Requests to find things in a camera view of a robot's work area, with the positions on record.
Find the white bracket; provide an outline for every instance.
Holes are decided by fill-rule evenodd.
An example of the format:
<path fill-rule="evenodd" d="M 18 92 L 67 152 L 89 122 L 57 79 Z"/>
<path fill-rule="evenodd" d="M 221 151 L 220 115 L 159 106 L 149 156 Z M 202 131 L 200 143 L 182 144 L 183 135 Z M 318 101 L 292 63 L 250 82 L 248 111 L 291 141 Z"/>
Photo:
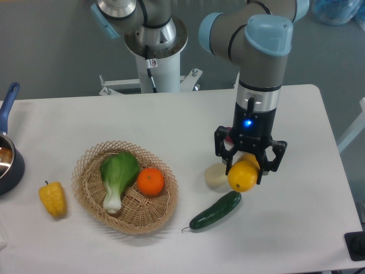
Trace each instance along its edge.
<path fill-rule="evenodd" d="M 360 113 L 360 115 L 353 121 L 353 123 L 348 127 L 348 129 L 337 140 L 337 148 L 340 153 L 365 128 L 365 98 L 360 100 L 360 106 L 362 109 L 362 112 Z"/>
<path fill-rule="evenodd" d="M 203 71 L 194 68 L 187 76 L 180 77 L 180 90 L 181 91 L 192 91 L 199 90 L 200 85 L 196 82 L 199 80 L 200 76 L 203 74 Z M 123 95 L 123 93 L 117 92 L 115 90 L 129 90 L 133 88 L 140 88 L 139 79 L 130 79 L 130 80 L 115 80 L 115 81 L 105 81 L 103 77 L 100 75 L 100 82 L 102 84 L 103 89 L 99 93 L 99 95 Z"/>

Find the saucepan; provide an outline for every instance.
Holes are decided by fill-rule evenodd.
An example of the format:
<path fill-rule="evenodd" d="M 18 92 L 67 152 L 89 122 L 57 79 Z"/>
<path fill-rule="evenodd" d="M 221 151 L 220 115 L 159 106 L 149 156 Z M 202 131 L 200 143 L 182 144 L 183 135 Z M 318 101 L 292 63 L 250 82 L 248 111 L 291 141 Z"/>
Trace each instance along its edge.
<path fill-rule="evenodd" d="M 23 156 L 7 136 L 7 120 L 19 89 L 19 83 L 12 83 L 0 108 L 0 195 L 18 184 L 25 170 Z"/>

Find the black object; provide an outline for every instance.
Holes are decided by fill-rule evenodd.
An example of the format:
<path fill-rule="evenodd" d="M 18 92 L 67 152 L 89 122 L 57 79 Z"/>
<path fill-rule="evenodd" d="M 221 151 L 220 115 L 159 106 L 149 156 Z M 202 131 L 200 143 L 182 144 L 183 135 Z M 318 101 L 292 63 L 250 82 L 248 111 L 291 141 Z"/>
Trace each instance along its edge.
<path fill-rule="evenodd" d="M 22 179 L 25 164 L 7 134 L 7 120 L 20 85 L 12 83 L 0 108 L 0 195 L 12 190 Z"/>
<path fill-rule="evenodd" d="M 365 232 L 349 232 L 344 235 L 350 258 L 353 261 L 365 260 Z"/>

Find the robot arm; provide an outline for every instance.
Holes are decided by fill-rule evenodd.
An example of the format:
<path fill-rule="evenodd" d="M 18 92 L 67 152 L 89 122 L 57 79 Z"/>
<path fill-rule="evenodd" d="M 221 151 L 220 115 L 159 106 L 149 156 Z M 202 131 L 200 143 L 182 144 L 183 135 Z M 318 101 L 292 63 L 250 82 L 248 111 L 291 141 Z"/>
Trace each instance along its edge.
<path fill-rule="evenodd" d="M 170 0 L 98 0 L 97 7 L 118 33 L 161 27 L 171 19 Z"/>
<path fill-rule="evenodd" d="M 97 0 L 91 10 L 111 38 L 124 36 L 142 93 L 180 91 L 180 53 L 188 32 L 171 14 L 171 0 Z"/>
<path fill-rule="evenodd" d="M 222 157 L 228 174 L 237 151 L 255 155 L 262 175 L 276 171 L 287 143 L 271 137 L 279 93 L 291 50 L 293 24 L 303 17 L 309 0 L 249 1 L 232 15 L 214 13 L 199 29 L 202 47 L 240 66 L 240 84 L 232 129 L 219 126 L 214 134 L 216 155 Z M 230 150 L 224 140 L 233 142 Z M 269 161 L 266 149 L 275 159 Z"/>

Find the orange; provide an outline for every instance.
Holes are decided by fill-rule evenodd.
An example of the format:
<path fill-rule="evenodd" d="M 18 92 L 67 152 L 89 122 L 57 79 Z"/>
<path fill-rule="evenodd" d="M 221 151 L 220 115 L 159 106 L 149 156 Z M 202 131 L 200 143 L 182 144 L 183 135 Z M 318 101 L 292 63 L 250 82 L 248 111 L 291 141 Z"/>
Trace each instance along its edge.
<path fill-rule="evenodd" d="M 157 168 L 145 168 L 137 177 L 137 188 L 145 195 L 156 195 L 164 188 L 164 175 Z"/>

